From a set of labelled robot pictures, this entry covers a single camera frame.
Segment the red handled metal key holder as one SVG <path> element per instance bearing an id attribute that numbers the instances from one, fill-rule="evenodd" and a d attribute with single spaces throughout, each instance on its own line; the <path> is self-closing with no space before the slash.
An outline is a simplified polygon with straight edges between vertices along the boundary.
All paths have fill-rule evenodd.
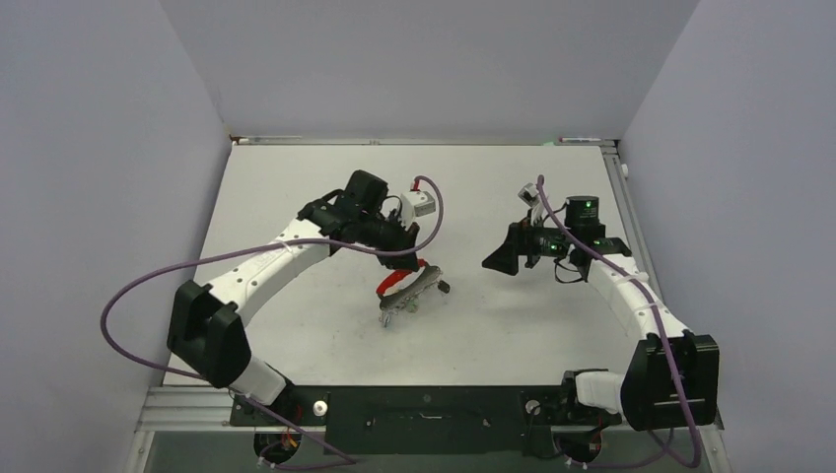
<path id="1" fill-rule="evenodd" d="M 380 301 L 379 321 L 383 328 L 389 326 L 397 313 L 416 308 L 419 296 L 429 289 L 438 290 L 438 282 L 444 280 L 443 270 L 438 265 L 430 264 L 421 258 L 418 262 L 418 272 L 395 270 L 376 288 L 376 296 Z"/>

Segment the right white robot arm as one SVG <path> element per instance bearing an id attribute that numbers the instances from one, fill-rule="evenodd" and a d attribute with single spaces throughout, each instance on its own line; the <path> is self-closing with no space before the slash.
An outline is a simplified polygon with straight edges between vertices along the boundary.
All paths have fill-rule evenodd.
<path id="1" fill-rule="evenodd" d="M 636 431 L 703 426 L 718 414 L 719 346 L 679 321 L 649 284 L 631 249 L 608 236 L 595 196 L 566 199 L 564 220 L 548 228 L 547 207 L 531 185 L 519 194 L 526 216 L 509 224 L 501 245 L 482 262 L 485 269 L 515 276 L 543 257 L 563 261 L 607 303 L 625 331 L 637 337 L 625 373 L 605 369 L 567 372 L 557 408 L 581 422 L 595 408 L 617 414 Z"/>

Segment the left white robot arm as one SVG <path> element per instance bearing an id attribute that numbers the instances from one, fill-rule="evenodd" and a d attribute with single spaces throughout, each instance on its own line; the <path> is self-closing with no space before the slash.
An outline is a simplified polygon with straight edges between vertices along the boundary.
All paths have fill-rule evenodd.
<path id="1" fill-rule="evenodd" d="M 343 188 L 307 203 L 267 250 L 230 271 L 175 292 L 167 337 L 170 351 L 216 388 L 230 388 L 255 401 L 270 424 L 292 415 L 291 381 L 253 354 L 245 329 L 256 313 L 304 271 L 358 243 L 378 252 L 390 270 L 416 271 L 417 219 L 438 211 L 439 202 L 418 186 L 401 193 L 383 212 L 388 185 L 356 170 Z"/>

